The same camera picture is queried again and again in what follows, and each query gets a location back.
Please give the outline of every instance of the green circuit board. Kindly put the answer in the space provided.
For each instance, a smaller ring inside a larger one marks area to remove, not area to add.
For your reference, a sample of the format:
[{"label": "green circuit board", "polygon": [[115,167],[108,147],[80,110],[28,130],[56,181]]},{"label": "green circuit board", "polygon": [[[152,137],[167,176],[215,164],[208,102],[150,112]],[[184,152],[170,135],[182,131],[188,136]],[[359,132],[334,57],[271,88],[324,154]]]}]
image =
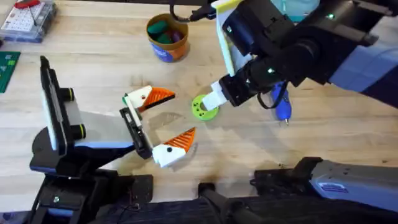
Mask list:
[{"label": "green circuit board", "polygon": [[0,93],[5,93],[20,52],[0,52]]}]

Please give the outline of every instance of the blue object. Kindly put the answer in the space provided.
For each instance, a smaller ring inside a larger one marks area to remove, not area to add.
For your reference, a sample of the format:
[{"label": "blue object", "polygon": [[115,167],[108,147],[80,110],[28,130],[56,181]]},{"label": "blue object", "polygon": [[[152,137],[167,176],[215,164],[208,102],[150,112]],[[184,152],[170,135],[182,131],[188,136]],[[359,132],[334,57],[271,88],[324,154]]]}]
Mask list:
[{"label": "blue object", "polygon": [[[271,97],[273,101],[275,101],[276,98],[279,96],[282,85],[283,82],[280,82],[272,88]],[[287,92],[287,90],[284,93],[282,101],[275,108],[275,113],[278,120],[285,121],[286,124],[289,125],[289,119],[292,116],[292,105],[290,104],[289,93]]]},{"label": "blue object", "polygon": [[320,0],[271,0],[271,2],[293,22],[301,22],[319,6]]}]

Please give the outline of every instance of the blue marker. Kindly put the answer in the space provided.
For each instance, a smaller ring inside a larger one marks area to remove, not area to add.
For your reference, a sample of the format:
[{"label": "blue marker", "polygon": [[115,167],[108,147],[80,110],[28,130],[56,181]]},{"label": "blue marker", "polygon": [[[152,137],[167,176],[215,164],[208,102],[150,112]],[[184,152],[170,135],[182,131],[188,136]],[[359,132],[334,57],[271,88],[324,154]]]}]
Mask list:
[{"label": "blue marker", "polygon": [[[280,88],[282,85],[283,83],[280,82],[272,88],[271,96],[273,101],[275,101],[276,98],[279,96]],[[287,90],[285,91],[282,101],[275,108],[275,113],[278,120],[285,121],[286,124],[289,125],[289,119],[292,116],[292,105],[290,104],[289,93],[287,92]]]}]

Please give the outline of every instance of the black cable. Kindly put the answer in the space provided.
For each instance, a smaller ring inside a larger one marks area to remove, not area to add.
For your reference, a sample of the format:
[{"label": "black cable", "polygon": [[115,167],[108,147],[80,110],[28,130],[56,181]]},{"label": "black cable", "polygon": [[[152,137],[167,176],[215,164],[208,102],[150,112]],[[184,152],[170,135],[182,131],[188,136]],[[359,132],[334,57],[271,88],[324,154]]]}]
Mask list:
[{"label": "black cable", "polygon": [[175,19],[176,21],[179,21],[179,22],[184,22],[184,23],[190,22],[189,18],[179,17],[174,13],[175,1],[176,0],[170,0],[170,14],[172,15],[173,19]]},{"label": "black cable", "polygon": [[263,102],[263,100],[261,99],[261,94],[262,94],[262,93],[258,93],[258,94],[257,94],[257,100],[259,101],[260,105],[261,105],[264,109],[266,109],[266,110],[276,108],[276,107],[279,105],[279,103],[282,101],[282,99],[283,99],[283,97],[284,97],[284,95],[285,95],[286,88],[287,88],[287,84],[288,84],[288,81],[285,81],[285,82],[282,84],[282,86],[281,86],[281,88],[280,88],[279,95],[278,95],[278,97],[276,98],[276,100],[275,100],[275,102],[274,102],[274,104],[273,104],[272,106],[267,106],[267,105]]},{"label": "black cable", "polygon": [[218,214],[217,209],[215,208],[215,206],[213,205],[213,203],[212,203],[208,198],[206,198],[206,197],[201,197],[201,198],[209,205],[210,210],[213,212],[213,215],[214,215],[214,217],[215,217],[215,219],[216,219],[216,222],[217,222],[218,224],[223,224],[223,222],[221,221],[221,217],[220,217],[220,215]]}]

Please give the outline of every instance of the table surface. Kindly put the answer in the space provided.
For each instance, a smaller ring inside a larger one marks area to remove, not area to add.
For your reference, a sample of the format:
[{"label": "table surface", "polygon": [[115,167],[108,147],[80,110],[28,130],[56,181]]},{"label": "table surface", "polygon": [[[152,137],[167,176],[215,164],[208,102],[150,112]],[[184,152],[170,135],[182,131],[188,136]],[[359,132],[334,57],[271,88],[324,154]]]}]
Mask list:
[{"label": "table surface", "polygon": [[[5,14],[11,0],[1,1]],[[73,87],[82,111],[119,116],[125,92],[153,85],[176,99],[143,114],[154,143],[197,127],[188,155],[171,168],[130,153],[107,167],[120,174],[152,174],[153,202],[190,200],[201,181],[217,183],[227,196],[254,194],[256,169],[294,166],[303,156],[336,162],[398,166],[398,110],[357,93],[310,80],[289,87],[290,126],[275,120],[256,99],[239,108],[227,104],[209,122],[195,119],[190,102],[208,93],[226,73],[214,21],[189,24],[190,51],[163,63],[150,47],[146,22],[166,5],[58,1],[60,9],[42,44],[6,43],[22,55],[8,90],[0,95],[0,211],[29,210],[44,175],[29,162],[35,135],[45,126],[40,100],[39,56],[57,71],[61,86]],[[188,15],[195,7],[179,6]]]}]

